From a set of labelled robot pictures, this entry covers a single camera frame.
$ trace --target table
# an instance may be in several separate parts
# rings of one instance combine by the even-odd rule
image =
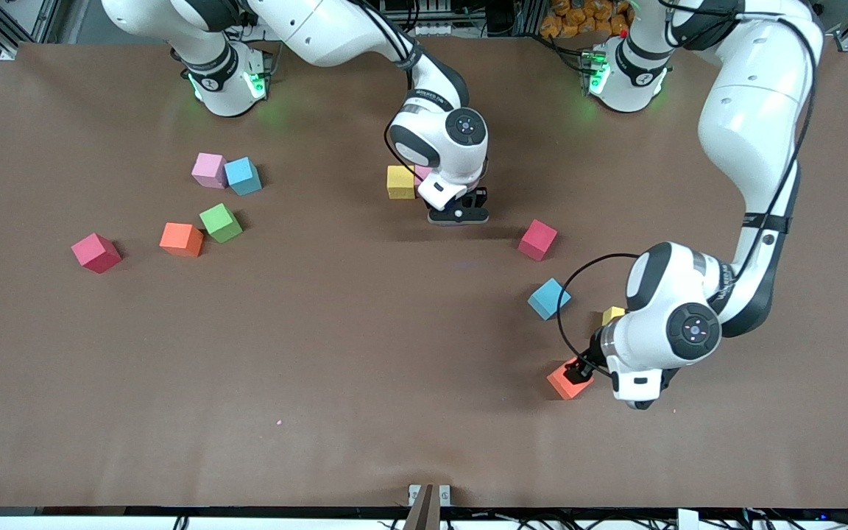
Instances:
[[[526,300],[664,239],[731,258],[743,204],[696,138],[716,70],[678,54],[621,115],[532,41],[426,44],[490,127],[487,225],[386,198],[404,78],[381,57],[291,54],[238,119],[163,47],[0,66],[0,504],[387,506],[428,481],[462,506],[848,504],[848,54],[822,60],[771,318],[636,412],[605,380],[556,399],[570,355]],[[265,190],[200,187],[198,151],[249,155]],[[156,247],[218,202],[244,234]],[[515,249],[534,218],[561,231],[541,263]],[[105,275],[71,255],[93,231],[125,255]],[[577,342],[627,268],[573,284]]]

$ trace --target foam block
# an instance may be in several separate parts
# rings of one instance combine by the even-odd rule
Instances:
[[[182,222],[166,222],[159,246],[172,255],[196,258],[199,254],[202,254],[202,239],[202,231],[193,225],[185,225]]]
[[[242,232],[240,222],[238,222],[235,214],[223,203],[214,208],[206,209],[199,217],[202,218],[202,223],[205,224],[208,235],[220,244]]]
[[[228,185],[238,195],[253,194],[262,188],[260,175],[250,158],[228,162],[225,164],[225,172],[228,174]]]
[[[71,251],[81,267],[90,269],[98,275],[103,275],[109,268],[122,261],[120,252],[100,234],[90,234],[76,244],[71,245]]]
[[[555,315],[556,306],[558,305],[558,295],[561,292],[562,284],[559,284],[555,278],[552,278],[540,286],[536,292],[533,292],[532,296],[529,296],[529,305],[532,306],[532,309],[535,309],[535,312],[542,319],[550,319]],[[568,304],[568,300],[571,300],[571,295],[566,291],[565,295],[562,296],[562,307]]]
[[[607,322],[612,321],[615,317],[622,317],[626,315],[625,308],[610,308],[607,311],[604,311],[604,314],[601,315],[601,325],[607,325]]]
[[[519,250],[535,261],[542,261],[551,248],[551,242],[555,241],[555,235],[558,235],[558,230],[536,219],[519,241]]]
[[[388,198],[414,199],[414,174],[404,166],[388,166]]]
[[[227,161],[222,155],[199,153],[195,158],[195,167],[191,170],[192,177],[206,188],[227,188],[228,177],[225,172]]]
[[[595,379],[592,377],[583,383],[572,383],[568,380],[568,377],[565,377],[565,365],[569,365],[574,362],[575,359],[569,359],[565,362],[562,362],[561,366],[555,369],[555,372],[549,373],[545,379],[548,379],[548,382],[552,385],[552,388],[555,389],[555,392],[558,392],[559,396],[562,396],[562,399],[573,399],[575,396],[582,393],[583,389],[588,388],[591,383],[595,382]]]

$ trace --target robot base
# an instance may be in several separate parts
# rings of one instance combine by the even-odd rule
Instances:
[[[189,77],[195,88],[195,98],[212,114],[231,118],[245,114],[258,101],[265,100],[273,70],[273,57],[244,43],[231,43],[238,52],[238,71],[225,81],[218,91],[208,91]]]
[[[489,221],[489,211],[482,207],[485,202],[486,188],[476,188],[448,202],[443,211],[431,208],[427,220],[432,225],[441,226],[482,225]]]
[[[593,51],[605,54],[607,59],[599,74],[582,75],[582,87],[610,110],[636,112],[643,110],[660,93],[667,69],[663,69],[662,74],[657,75],[648,85],[635,86],[616,65],[617,46],[622,41],[620,37],[611,37],[593,48]]]

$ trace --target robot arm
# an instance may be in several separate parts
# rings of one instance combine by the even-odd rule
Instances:
[[[680,4],[701,9],[710,2],[682,0]],[[608,366],[615,397],[636,409],[645,409],[657,399],[677,370],[716,351],[723,336],[754,330],[770,312],[775,269],[799,184],[794,125],[814,75],[807,47],[777,17],[807,39],[814,60],[822,50],[822,31],[810,10],[797,0],[744,4],[745,13],[777,14],[738,15],[739,20],[721,24],[721,17],[671,11],[672,24],[667,24],[666,15],[641,18],[653,12],[650,7],[638,13],[630,33],[650,43],[654,50],[647,54],[662,61],[654,65],[640,61],[640,70],[664,67],[665,60],[657,56],[662,51],[660,43],[667,40],[696,44],[704,39],[704,47],[696,44],[696,50],[710,51],[721,64],[699,120],[699,138],[709,158],[739,188],[746,211],[730,263],[663,242],[644,252],[630,269],[626,285],[630,312],[598,329],[585,356]],[[700,16],[706,20],[694,18]],[[653,39],[643,37],[646,31],[637,32],[637,24],[653,24]],[[663,31],[669,33],[657,38]],[[699,34],[706,37],[698,39]],[[637,44],[615,43],[613,53],[635,54],[642,51]],[[655,77],[641,77],[640,81],[648,82],[638,86],[636,75],[627,77],[625,69],[617,69],[620,74],[613,75],[613,88],[604,87],[607,97],[602,99],[605,103],[649,103],[657,90],[651,84]]]
[[[488,134],[467,107],[460,74],[431,57],[364,0],[103,0],[124,31],[162,38],[188,69],[196,95],[215,114],[236,116],[266,97],[258,83],[263,53],[229,43],[223,30],[242,10],[255,13],[297,56],[317,66],[336,66],[367,52],[382,54],[407,71],[411,90],[390,124],[397,153],[433,168],[418,187],[435,213],[474,194],[484,174]],[[485,222],[481,208],[460,208],[456,221]]]

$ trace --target light blue cube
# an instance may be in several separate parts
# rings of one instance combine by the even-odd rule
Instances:
[[[540,286],[538,291],[533,292],[532,296],[529,296],[529,305],[546,321],[555,315],[555,309],[558,306],[558,295],[561,292],[562,284],[559,284],[555,281],[555,278],[552,278],[546,281],[545,285]],[[563,308],[565,304],[568,304],[568,300],[571,300],[571,295],[568,294],[568,291],[565,291],[565,294],[562,295]]]
[[[225,172],[228,174],[228,185],[238,195],[253,194],[261,188],[257,168],[250,158],[244,157],[226,163]]]

